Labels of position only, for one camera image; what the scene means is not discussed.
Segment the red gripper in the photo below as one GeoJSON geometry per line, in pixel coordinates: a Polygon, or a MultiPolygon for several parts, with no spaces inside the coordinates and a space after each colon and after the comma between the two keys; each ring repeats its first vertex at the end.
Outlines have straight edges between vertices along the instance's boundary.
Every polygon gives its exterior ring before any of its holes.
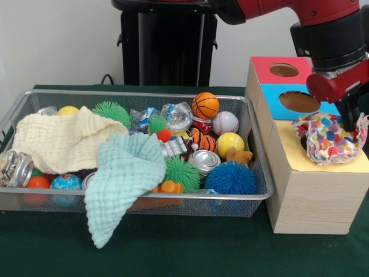
{"type": "Polygon", "coordinates": [[[322,75],[314,73],[308,76],[306,86],[312,97],[319,102],[336,103],[346,132],[354,131],[360,116],[358,98],[360,88],[368,83],[368,60],[340,72],[322,75]]]}

